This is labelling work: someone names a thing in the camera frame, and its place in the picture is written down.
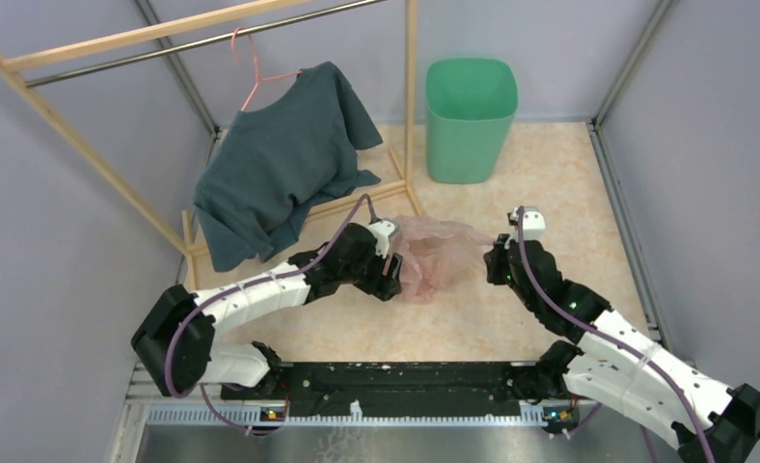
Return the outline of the pink plastic trash bag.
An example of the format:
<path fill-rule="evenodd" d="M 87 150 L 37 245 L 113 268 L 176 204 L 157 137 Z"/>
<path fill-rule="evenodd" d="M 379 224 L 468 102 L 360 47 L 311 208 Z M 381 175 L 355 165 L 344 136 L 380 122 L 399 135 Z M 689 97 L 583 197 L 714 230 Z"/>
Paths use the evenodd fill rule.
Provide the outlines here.
<path fill-rule="evenodd" d="M 432 301 L 461 276 L 484 265 L 483 254 L 495 238 L 458 221 L 428 216 L 398 215 L 399 235 L 394 250 L 402 257 L 399 280 L 403 300 Z"/>

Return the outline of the green plastic trash bin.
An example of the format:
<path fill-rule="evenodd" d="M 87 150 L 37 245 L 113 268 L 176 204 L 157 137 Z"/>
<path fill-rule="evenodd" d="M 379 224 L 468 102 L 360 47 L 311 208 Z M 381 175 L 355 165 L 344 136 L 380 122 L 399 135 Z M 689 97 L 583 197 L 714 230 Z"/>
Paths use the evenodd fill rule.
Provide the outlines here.
<path fill-rule="evenodd" d="M 492 58 L 433 63 L 425 79 L 426 169 L 449 184 L 486 181 L 494 172 L 519 104 L 511 67 Z"/>

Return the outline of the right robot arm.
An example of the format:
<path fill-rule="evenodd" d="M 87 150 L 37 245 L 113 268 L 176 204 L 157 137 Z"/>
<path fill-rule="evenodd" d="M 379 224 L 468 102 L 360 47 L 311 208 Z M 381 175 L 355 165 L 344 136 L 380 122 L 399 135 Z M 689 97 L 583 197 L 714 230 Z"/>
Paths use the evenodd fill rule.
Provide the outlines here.
<path fill-rule="evenodd" d="M 549 397 L 593 399 L 652 432 L 684 462 L 744 462 L 760 439 L 760 392 L 688 365 L 611 303 L 566 279 L 536 240 L 503 233 L 484 256 L 487 280 L 506 285 L 560 337 L 536 372 Z"/>

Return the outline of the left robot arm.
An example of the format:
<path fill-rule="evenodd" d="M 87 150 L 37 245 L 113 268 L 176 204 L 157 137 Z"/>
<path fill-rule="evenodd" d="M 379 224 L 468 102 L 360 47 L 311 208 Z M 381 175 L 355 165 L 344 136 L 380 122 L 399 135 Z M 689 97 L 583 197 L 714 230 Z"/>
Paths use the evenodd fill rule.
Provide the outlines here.
<path fill-rule="evenodd" d="M 403 258 L 391 250 L 392 220 L 348 223 L 319 248 L 298 253 L 270 271 L 233 284 L 162 292 L 130 344 L 159 393 L 182 398 L 202 384 L 228 384 L 257 398 L 279 390 L 280 360 L 266 344 L 221 338 L 258 318 L 334 295 L 341 286 L 386 302 L 401 292 Z"/>

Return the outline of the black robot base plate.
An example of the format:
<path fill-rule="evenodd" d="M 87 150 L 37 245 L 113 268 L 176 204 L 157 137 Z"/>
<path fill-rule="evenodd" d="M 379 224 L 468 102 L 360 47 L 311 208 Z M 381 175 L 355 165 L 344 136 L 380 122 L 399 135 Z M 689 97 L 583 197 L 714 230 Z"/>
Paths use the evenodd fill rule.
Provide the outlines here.
<path fill-rule="evenodd" d="M 558 369 L 519 362 L 281 364 L 253 388 L 224 385 L 221 398 L 276 401 L 292 418 L 339 417 L 359 404 L 368 418 L 516 417 L 576 422 L 581 402 Z"/>

